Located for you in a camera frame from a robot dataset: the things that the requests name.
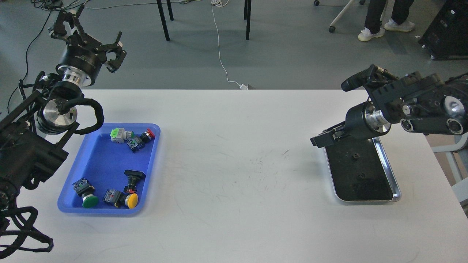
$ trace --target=black chair leg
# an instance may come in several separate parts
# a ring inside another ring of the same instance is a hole
[[[166,41],[170,41],[168,26],[166,25],[166,18],[164,17],[164,11],[162,10],[162,3],[161,0],[156,0],[159,9],[159,16],[161,17],[162,29],[164,30],[164,36],[166,37]]]
[[[244,20],[247,20],[247,0],[244,0]]]
[[[250,39],[250,9],[252,7],[252,0],[246,0],[246,1],[247,1],[247,30],[246,30],[245,39],[249,40]]]
[[[171,5],[171,1],[168,0],[168,10],[169,10],[169,18],[171,19],[171,21],[174,21],[174,16],[172,15],[172,5]]]

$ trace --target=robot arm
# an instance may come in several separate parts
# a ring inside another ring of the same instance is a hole
[[[346,137],[370,139],[385,135],[391,124],[407,132],[461,135],[468,131],[468,80],[443,82],[437,74],[419,72],[397,78],[375,65],[345,80],[344,91],[363,86],[369,100],[348,110],[344,122],[311,138],[318,148]]]
[[[63,147],[74,133],[87,134],[102,126],[104,115],[101,105],[84,98],[81,87],[94,84],[102,65],[115,72],[126,56],[119,41],[121,32],[114,43],[104,45],[84,32],[78,20],[83,8],[82,5],[75,14],[60,11],[50,28],[52,38],[66,42],[64,55],[56,66],[57,73],[45,75],[41,72],[31,85],[23,85],[20,81],[20,90],[33,87],[33,92],[0,121],[0,236],[17,236],[11,245],[0,245],[5,248],[0,251],[0,259],[17,249],[51,251],[52,239],[33,227],[37,210],[34,207],[18,208],[16,198],[21,187],[33,190],[39,182],[45,182],[57,171],[68,156]],[[66,30],[64,23],[68,23],[71,30]],[[108,60],[110,52],[115,53],[115,59]],[[96,124],[77,130],[76,105],[93,107]],[[52,144],[35,133],[34,115],[42,132],[65,133],[58,143]],[[29,214],[27,219],[23,217],[25,213]],[[7,230],[10,223],[7,218],[11,218],[19,231]],[[48,244],[48,247],[21,247],[28,236]]]

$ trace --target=white table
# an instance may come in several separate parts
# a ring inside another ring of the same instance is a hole
[[[161,138],[146,204],[133,217],[66,214],[56,201],[80,147],[18,205],[39,210],[50,253],[5,262],[466,262],[468,220],[421,134],[381,138],[402,191],[344,205],[309,138],[344,120],[364,91],[84,90],[106,122],[155,123]],[[94,117],[79,109],[84,127]],[[57,136],[48,136],[57,141]]]

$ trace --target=gray floor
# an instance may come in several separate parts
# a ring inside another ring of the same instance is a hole
[[[222,60],[230,79],[256,89],[339,89],[344,79],[372,63],[400,76],[419,70],[423,75],[439,73],[447,79],[467,71],[468,60],[433,61],[417,43],[443,0],[416,0],[409,16],[417,25],[413,32],[387,32],[367,43],[357,39],[367,7],[358,1],[336,25],[336,32],[328,32],[329,23],[346,2],[322,0],[315,7],[312,0],[253,0],[249,41],[245,40],[244,1],[230,0],[226,7],[215,8]],[[127,3],[93,0],[88,6]],[[173,10],[175,20],[168,20],[171,41],[166,42],[156,5],[85,9],[80,17],[85,31],[103,43],[112,43],[120,30],[128,52],[117,73],[101,70],[91,88],[237,89],[236,84],[227,83],[218,61],[209,0],[173,3]],[[34,9],[29,1],[0,2],[1,112],[6,113],[8,97],[25,74],[26,48],[47,15],[47,11]],[[57,12],[53,12],[47,27],[56,16]],[[64,46],[64,42],[51,39],[44,31],[29,51],[25,82],[31,83],[41,70],[54,72]],[[12,106],[20,99],[15,93]]]

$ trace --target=black pants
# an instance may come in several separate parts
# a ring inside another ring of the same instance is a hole
[[[410,13],[410,6],[414,0],[395,0],[393,6],[392,19],[397,24],[406,21]],[[377,34],[380,30],[380,16],[385,8],[386,0],[370,0],[367,8],[366,22],[364,27],[368,28],[372,34]]]

